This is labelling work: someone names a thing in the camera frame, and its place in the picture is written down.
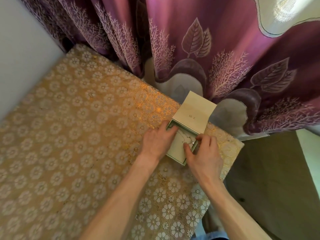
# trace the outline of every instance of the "cream fabric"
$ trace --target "cream fabric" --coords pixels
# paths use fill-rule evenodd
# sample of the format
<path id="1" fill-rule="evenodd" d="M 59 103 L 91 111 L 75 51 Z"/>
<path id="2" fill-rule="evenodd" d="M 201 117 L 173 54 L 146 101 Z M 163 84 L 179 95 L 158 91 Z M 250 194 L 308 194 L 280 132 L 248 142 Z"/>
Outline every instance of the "cream fabric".
<path id="1" fill-rule="evenodd" d="M 179 104 L 77 45 L 0 126 L 0 238 L 78 238 L 117 187 L 148 127 Z M 212 124 L 228 173 L 243 144 Z M 187 166 L 165 158 L 129 239 L 188 239 L 210 202 Z"/>

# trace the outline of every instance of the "person's right hand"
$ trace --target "person's right hand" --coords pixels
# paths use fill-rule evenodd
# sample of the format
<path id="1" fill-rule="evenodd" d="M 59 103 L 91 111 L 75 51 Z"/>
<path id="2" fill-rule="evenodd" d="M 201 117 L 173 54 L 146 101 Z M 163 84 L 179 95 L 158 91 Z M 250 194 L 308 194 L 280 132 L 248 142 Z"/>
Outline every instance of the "person's right hand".
<path id="1" fill-rule="evenodd" d="M 196 139 L 200 141 L 198 153 L 194 155 L 190 146 L 184 143 L 186 162 L 193 175 L 201 186 L 207 183 L 218 183 L 223 166 L 223 160 L 219 154 L 217 138 L 199 134 Z"/>

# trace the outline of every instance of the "person's right arm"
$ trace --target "person's right arm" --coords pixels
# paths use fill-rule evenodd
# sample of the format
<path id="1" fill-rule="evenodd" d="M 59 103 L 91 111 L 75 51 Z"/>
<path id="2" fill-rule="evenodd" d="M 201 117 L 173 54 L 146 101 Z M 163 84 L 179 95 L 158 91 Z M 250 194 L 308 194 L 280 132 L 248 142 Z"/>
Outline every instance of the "person's right arm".
<path id="1" fill-rule="evenodd" d="M 216 209 L 230 240 L 270 240 L 222 183 L 220 173 L 223 160 L 216 137 L 200 134 L 196 139 L 201 142 L 196 155 L 191 152 L 188 144 L 183 145 L 187 164 Z"/>

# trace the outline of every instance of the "forearm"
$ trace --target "forearm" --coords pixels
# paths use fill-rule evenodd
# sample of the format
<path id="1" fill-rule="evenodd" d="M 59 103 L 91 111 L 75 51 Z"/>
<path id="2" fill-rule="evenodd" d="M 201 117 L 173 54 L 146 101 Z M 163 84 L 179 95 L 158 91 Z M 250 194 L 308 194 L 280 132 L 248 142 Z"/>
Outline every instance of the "forearm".
<path id="1" fill-rule="evenodd" d="M 271 239 L 228 193 L 221 181 L 203 183 L 202 188 L 216 209 L 230 240 Z"/>
<path id="2" fill-rule="evenodd" d="M 156 165 L 138 156 L 131 169 L 82 235 L 82 240 L 124 239 L 134 217 L 140 193 Z"/>

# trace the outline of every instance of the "box lid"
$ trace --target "box lid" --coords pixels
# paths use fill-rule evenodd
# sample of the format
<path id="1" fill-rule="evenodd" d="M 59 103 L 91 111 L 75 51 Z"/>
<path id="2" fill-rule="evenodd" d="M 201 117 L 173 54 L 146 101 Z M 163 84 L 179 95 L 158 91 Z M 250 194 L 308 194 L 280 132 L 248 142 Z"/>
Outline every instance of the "box lid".
<path id="1" fill-rule="evenodd" d="M 200 134 L 205 131 L 209 117 L 216 106 L 213 102 L 190 91 L 172 119 Z"/>

